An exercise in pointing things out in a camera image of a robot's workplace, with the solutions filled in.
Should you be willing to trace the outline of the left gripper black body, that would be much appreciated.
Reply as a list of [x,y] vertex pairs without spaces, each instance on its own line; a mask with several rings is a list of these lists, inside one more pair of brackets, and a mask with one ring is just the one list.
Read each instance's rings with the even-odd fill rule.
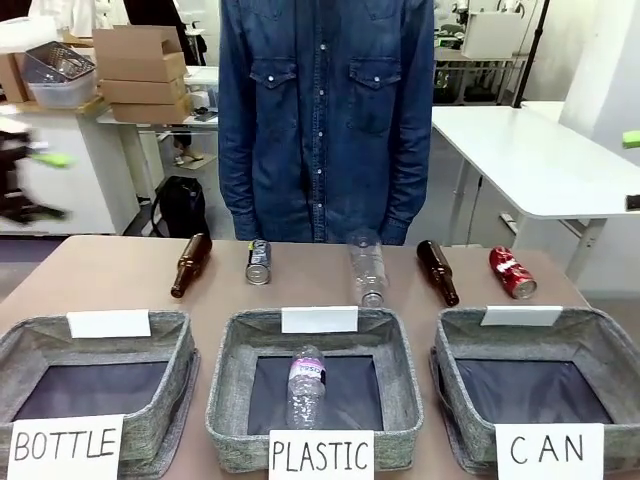
[[1,217],[21,225],[34,221],[36,204],[20,188],[18,165],[29,152],[26,132],[1,131]]

